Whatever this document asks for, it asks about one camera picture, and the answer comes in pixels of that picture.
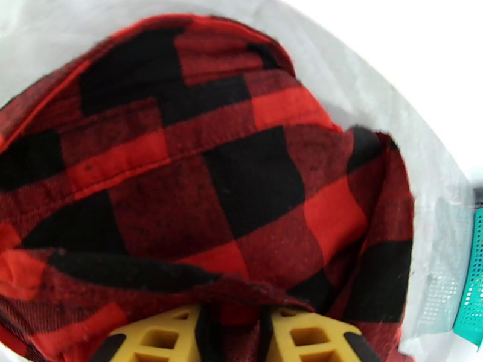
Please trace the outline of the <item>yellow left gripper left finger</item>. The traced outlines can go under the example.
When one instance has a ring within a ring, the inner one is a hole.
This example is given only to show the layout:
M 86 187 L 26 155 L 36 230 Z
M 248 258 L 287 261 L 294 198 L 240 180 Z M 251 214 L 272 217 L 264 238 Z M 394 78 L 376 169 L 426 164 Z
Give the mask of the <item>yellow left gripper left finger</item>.
M 200 306 L 185 306 L 117 328 L 100 346 L 100 361 L 200 361 L 200 314 Z

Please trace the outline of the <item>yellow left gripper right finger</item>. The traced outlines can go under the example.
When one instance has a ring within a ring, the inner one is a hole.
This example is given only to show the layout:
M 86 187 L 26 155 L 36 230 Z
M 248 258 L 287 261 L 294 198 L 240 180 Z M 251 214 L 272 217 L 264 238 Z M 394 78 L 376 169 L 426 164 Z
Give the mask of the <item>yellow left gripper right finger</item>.
M 290 308 L 270 311 L 270 361 L 374 361 L 374 351 L 355 326 Z

